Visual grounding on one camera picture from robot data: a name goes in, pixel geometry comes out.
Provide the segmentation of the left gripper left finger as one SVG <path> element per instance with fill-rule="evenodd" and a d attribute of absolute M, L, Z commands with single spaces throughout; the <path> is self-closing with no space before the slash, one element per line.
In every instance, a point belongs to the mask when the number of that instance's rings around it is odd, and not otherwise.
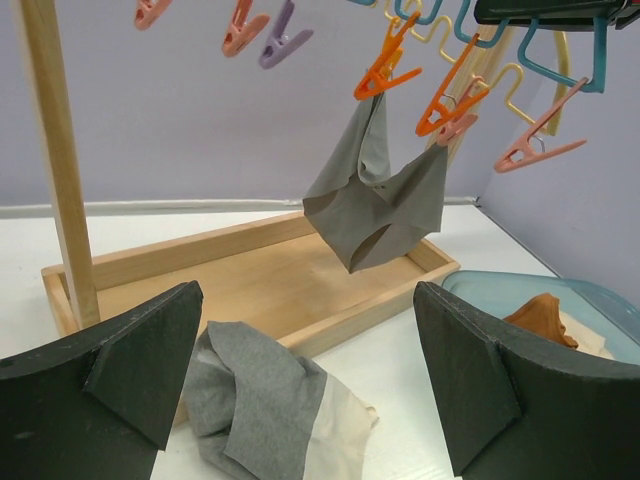
<path fill-rule="evenodd" d="M 4 479 L 148 479 L 202 313 L 195 281 L 1 361 Z"/>

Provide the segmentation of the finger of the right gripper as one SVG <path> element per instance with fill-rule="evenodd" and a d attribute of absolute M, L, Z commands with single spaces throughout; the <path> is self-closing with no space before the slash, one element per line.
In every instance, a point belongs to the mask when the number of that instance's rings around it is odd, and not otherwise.
<path fill-rule="evenodd" d="M 474 5 L 478 24 L 529 26 L 532 19 L 546 29 L 591 29 L 595 18 L 624 29 L 639 18 L 638 1 L 478 0 Z"/>

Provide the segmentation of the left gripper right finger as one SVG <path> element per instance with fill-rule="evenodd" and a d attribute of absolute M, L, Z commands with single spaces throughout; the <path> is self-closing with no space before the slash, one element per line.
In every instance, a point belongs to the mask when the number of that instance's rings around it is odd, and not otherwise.
<path fill-rule="evenodd" d="M 636 365 L 573 351 L 432 282 L 413 305 L 456 476 L 638 477 Z"/>

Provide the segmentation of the orange and cream underwear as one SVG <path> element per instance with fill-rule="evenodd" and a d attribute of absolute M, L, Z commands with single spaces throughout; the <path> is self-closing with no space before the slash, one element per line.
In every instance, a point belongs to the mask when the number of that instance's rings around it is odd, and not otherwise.
<path fill-rule="evenodd" d="M 550 293 L 539 294 L 504 320 L 547 340 L 576 350 L 578 343 L 566 334 L 560 319 L 560 300 Z"/>

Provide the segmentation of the beige cotton underwear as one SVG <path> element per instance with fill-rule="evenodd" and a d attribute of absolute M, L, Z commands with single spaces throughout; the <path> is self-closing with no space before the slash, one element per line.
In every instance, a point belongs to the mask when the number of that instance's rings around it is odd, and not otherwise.
<path fill-rule="evenodd" d="M 606 339 L 590 328 L 579 324 L 567 328 L 567 333 L 578 343 L 578 351 L 609 360 L 615 359 L 606 348 Z"/>

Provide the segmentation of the grey and cream underwear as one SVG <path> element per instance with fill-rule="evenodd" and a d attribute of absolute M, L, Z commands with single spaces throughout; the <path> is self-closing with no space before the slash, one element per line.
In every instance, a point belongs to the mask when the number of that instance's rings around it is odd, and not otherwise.
<path fill-rule="evenodd" d="M 199 454 L 237 479 L 359 479 L 379 420 L 314 361 L 243 322 L 210 322 L 183 398 Z"/>

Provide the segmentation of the plain grey underwear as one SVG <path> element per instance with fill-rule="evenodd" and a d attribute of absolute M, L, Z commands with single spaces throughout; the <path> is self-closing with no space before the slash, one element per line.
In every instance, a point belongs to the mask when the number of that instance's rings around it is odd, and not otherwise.
<path fill-rule="evenodd" d="M 384 94 L 361 101 L 309 187 L 304 216 L 354 273 L 406 255 L 441 230 L 448 148 L 432 145 L 393 174 Z"/>

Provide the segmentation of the teal plastic bin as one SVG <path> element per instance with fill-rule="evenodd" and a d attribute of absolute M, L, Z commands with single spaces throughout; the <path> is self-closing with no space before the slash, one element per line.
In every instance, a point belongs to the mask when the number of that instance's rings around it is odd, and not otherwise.
<path fill-rule="evenodd" d="M 449 275 L 443 288 L 496 318 L 567 348 L 639 363 L 639 310 L 594 283 L 465 270 Z"/>

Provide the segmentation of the wooden clothes rack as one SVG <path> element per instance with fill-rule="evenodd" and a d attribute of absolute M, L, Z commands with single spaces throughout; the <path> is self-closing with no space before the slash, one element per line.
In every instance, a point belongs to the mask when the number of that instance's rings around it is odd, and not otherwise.
<path fill-rule="evenodd" d="M 408 309 L 417 282 L 441 281 L 459 269 L 424 240 L 386 265 L 349 274 L 299 213 L 93 256 L 56 8 L 51 1 L 18 1 L 14 9 L 63 258 L 42 272 L 61 335 L 195 280 L 204 321 L 240 320 L 295 353 L 315 356 Z"/>

